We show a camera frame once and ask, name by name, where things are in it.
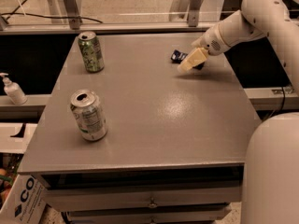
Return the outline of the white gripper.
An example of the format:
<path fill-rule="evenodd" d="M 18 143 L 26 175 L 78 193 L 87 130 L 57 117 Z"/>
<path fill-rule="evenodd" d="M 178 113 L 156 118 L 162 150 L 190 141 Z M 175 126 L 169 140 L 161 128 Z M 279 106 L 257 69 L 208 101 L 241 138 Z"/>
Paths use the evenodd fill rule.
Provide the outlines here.
<path fill-rule="evenodd" d="M 208 53 L 216 56 L 231 48 L 222 37 L 219 24 L 209 28 L 200 38 L 194 40 L 192 46 L 196 49 L 193 49 L 178 66 L 181 73 L 187 73 L 195 66 L 204 63 Z"/>

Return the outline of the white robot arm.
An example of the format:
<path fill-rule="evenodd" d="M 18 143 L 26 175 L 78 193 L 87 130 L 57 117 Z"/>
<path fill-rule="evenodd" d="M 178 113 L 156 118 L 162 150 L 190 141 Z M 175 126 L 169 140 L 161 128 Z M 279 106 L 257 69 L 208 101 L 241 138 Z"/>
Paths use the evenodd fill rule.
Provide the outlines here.
<path fill-rule="evenodd" d="M 189 72 L 210 56 L 266 38 L 299 92 L 299 27 L 283 0 L 242 0 L 241 8 L 192 43 L 179 64 Z M 272 112 L 249 140 L 240 224 L 299 224 L 299 112 Z"/>

